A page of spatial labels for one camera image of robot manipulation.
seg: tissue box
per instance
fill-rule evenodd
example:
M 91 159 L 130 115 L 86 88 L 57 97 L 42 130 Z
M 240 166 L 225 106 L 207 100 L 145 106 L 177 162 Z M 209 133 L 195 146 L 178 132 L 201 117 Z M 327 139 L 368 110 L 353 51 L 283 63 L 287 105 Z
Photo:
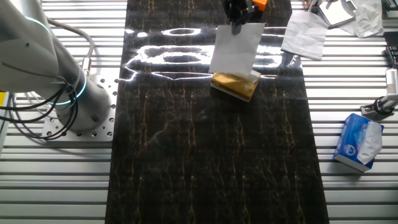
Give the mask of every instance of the tissue box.
M 348 116 L 338 140 L 335 155 L 333 156 L 334 159 L 361 172 L 372 169 L 374 159 L 367 164 L 363 164 L 357 159 L 370 121 L 370 119 L 356 114 Z

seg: white tissue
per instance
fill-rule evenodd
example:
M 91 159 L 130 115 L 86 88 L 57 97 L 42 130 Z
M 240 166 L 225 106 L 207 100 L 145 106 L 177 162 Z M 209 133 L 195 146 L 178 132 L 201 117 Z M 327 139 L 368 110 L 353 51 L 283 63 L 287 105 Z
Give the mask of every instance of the white tissue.
M 340 26 L 360 38 L 376 35 L 383 31 L 382 6 L 380 0 L 353 0 L 357 10 L 356 20 Z
M 287 24 L 282 50 L 321 60 L 328 24 L 311 12 L 294 13 Z
M 232 26 L 218 26 L 210 73 L 251 74 L 264 24 L 242 25 L 232 34 Z
M 364 141 L 357 155 L 357 159 L 361 161 L 364 165 L 374 159 L 376 155 L 381 151 L 381 133 L 382 131 L 380 124 L 372 121 L 368 123 L 368 128 L 366 129 Z

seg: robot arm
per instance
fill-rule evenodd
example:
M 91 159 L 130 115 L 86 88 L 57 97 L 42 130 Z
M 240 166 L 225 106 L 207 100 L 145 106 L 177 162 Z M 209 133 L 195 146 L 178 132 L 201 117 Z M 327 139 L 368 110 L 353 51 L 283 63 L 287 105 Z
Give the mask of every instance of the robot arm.
M 0 90 L 35 91 L 57 74 L 52 34 L 38 2 L 0 1 Z
M 234 35 L 240 33 L 241 26 L 255 14 L 264 11 L 268 0 L 224 0 L 224 10 L 233 26 Z

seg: cable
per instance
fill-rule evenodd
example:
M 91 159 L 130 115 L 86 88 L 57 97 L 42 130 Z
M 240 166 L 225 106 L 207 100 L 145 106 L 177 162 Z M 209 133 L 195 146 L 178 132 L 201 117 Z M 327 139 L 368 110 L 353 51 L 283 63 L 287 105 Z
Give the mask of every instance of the cable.
M 3 123 L 1 124 L 1 127 L 0 127 L 0 134 L 2 133 L 2 130 L 4 129 L 5 125 L 6 125 L 6 122 L 3 121 Z
M 30 103 L 31 105 L 35 105 L 35 104 L 32 102 L 32 100 L 30 99 L 29 93 L 25 93 L 25 96 L 26 96 L 27 100 L 29 101 L 29 103 Z M 33 96 L 37 101 L 40 101 L 35 95 L 32 94 L 32 96 Z M 39 112 L 39 113 L 41 113 L 41 114 L 44 114 L 44 112 L 41 111 L 40 109 L 38 109 L 38 108 L 34 108 L 34 109 L 35 109 L 37 112 Z M 53 117 L 53 116 L 47 116 L 47 117 L 52 118 L 52 119 L 59 119 L 59 118 L 56 118 L 56 117 Z
M 88 35 L 86 32 L 84 32 L 80 29 L 77 29 L 76 27 L 72 27 L 70 25 L 66 25 L 61 22 L 57 22 L 50 18 L 47 18 L 47 20 L 48 20 L 49 24 L 51 24 L 51 25 L 64 28 L 66 30 L 69 30 L 71 32 L 74 32 L 76 34 L 83 36 L 90 43 L 90 48 L 88 49 L 88 53 L 87 53 L 86 57 L 91 58 L 91 56 L 93 55 L 93 52 L 94 52 L 95 43 L 94 43 L 94 40 L 90 37 L 90 35 Z
M 62 128 L 61 130 L 59 130 L 59 131 L 56 132 L 55 134 L 51 134 L 51 135 L 49 135 L 49 136 L 43 137 L 43 136 L 38 136 L 38 135 L 37 135 L 36 133 L 34 133 L 30 128 L 28 128 L 24 123 L 21 123 L 21 124 L 23 125 L 23 127 L 24 127 L 26 130 L 28 130 L 28 132 L 29 132 L 30 134 L 23 132 L 23 130 L 22 130 L 20 127 L 18 127 L 17 123 L 14 123 L 14 126 L 15 126 L 15 127 L 19 130 L 19 132 L 21 132 L 24 136 L 26 136 L 26 137 L 28 137 L 28 138 L 33 138 L 33 139 L 43 139 L 43 140 L 48 141 L 48 140 L 55 140 L 55 139 L 58 139 L 58 138 L 60 138 L 60 137 L 62 137 L 62 136 L 64 136 L 64 135 L 66 135 L 66 133 L 67 133 L 67 132 L 69 131 L 69 129 L 71 128 L 71 126 L 75 123 L 76 118 L 77 118 L 77 115 L 78 115 L 78 103 L 75 103 L 75 102 L 74 102 L 74 101 L 77 100 L 77 99 L 76 99 L 76 94 L 75 94 L 75 93 L 76 93 L 76 92 L 74 92 L 73 94 L 69 94 L 70 101 L 71 101 L 71 105 L 75 105 L 75 107 L 74 107 L 75 113 L 74 113 L 74 115 L 73 115 L 73 108 L 72 108 L 71 113 L 70 113 L 70 117 L 69 117 L 67 123 L 63 126 L 63 128 Z M 19 120 L 21 120 L 21 117 L 20 117 L 18 111 L 16 111 L 16 115 L 17 115 L 17 118 L 18 118 Z
M 17 120 L 17 119 L 12 119 L 12 118 L 7 118 L 7 117 L 4 117 L 4 116 L 0 116 L 0 119 L 5 120 L 5 121 L 9 121 L 9 122 L 13 122 L 13 123 L 19 123 L 19 124 L 22 124 L 22 123 L 33 123 L 33 122 L 36 122 L 36 121 L 40 121 L 41 119 L 43 119 L 46 116 L 48 116 L 54 110 L 55 105 L 57 104 L 58 100 L 61 98 L 62 93 L 65 90 L 66 90 L 66 88 L 62 88 L 61 94 L 59 94 L 57 96 L 57 98 L 55 99 L 54 104 L 51 106 L 51 108 L 45 114 L 43 114 L 42 116 L 39 116 L 38 118 L 29 119 L 29 120 Z
M 0 106 L 0 110 L 12 110 L 12 111 L 19 111 L 19 110 L 30 110 L 30 109 L 35 109 L 38 108 L 40 106 L 43 106 L 46 103 L 51 102 L 54 98 L 60 96 L 63 93 L 64 89 L 60 89 L 58 92 L 56 92 L 56 94 L 54 94 L 53 96 L 51 96 L 50 98 L 48 98 L 47 100 L 38 103 L 36 105 L 32 105 L 32 106 L 25 106 L 25 107 L 9 107 L 9 106 Z

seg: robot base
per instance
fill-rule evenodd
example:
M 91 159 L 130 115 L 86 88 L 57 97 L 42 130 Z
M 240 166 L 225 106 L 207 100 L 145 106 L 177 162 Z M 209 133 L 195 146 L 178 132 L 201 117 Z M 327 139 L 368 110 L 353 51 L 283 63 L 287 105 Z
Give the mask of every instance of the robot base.
M 114 119 L 116 112 L 116 100 L 118 84 L 115 82 L 116 76 L 91 75 L 94 83 L 101 85 L 111 98 L 111 109 L 108 117 L 95 129 L 82 132 L 73 132 L 69 130 L 66 136 L 62 136 L 52 141 L 79 141 L 79 142 L 110 142 L 113 140 Z M 46 118 L 44 121 L 43 136 L 56 133 L 63 127 L 63 124 L 57 119 Z

